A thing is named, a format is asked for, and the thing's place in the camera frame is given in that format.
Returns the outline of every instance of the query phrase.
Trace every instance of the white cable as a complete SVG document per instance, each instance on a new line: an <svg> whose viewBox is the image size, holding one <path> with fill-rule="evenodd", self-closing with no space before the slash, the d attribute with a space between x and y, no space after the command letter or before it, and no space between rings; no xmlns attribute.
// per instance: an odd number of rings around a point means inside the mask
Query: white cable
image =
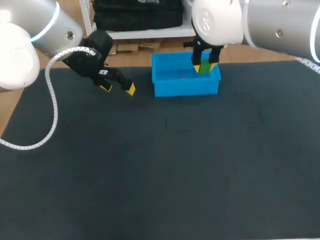
<svg viewBox="0 0 320 240"><path fill-rule="evenodd" d="M55 91L54 91L54 88L52 86L51 79L50 79L50 70L56 61L58 61L60 58L64 57L65 55L68 55L68 54L74 53L74 52L85 52L85 53L90 54L92 56L96 55L95 51L93 51L89 47L84 47L84 46L72 47L72 48L64 50L64 51L58 53L57 55L55 55L49 61L48 65L45 68L45 80L46 80L46 84L48 85L50 95L52 98L52 103L53 103L53 124L52 124L51 130L48 133L48 135L42 141L40 141L34 145L31 145L31 146L18 146L18 145L9 143L1 138L0 138L0 144L7 146L11 149L26 151L26 150L36 149L36 148L42 146L52 137L52 135L54 134L54 132L56 130L57 123L58 123L58 104L57 104L56 94L55 94Z"/></svg>

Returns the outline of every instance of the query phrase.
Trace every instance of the dark gray table mat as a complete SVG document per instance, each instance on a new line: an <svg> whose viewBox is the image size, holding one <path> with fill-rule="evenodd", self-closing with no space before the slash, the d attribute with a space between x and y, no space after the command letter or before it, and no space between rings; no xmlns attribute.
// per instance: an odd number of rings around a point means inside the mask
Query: dark gray table mat
<svg viewBox="0 0 320 240"><path fill-rule="evenodd" d="M68 69L43 147L0 146L2 240L320 237L320 76L297 62L221 64L217 96L155 99L150 68L124 68L134 97ZM44 73L3 136L52 124Z"/></svg>

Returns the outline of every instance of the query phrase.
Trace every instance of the white shelf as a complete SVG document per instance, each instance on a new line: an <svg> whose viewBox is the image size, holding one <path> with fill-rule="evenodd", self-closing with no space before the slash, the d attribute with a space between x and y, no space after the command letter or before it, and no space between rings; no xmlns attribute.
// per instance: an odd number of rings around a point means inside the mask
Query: white shelf
<svg viewBox="0 0 320 240"><path fill-rule="evenodd" d="M166 28L166 29L155 29L145 31L107 31L107 33L114 40L125 40L125 39L158 39L158 38L178 38L178 37L193 37L196 35L191 24L187 21L182 26Z"/></svg>

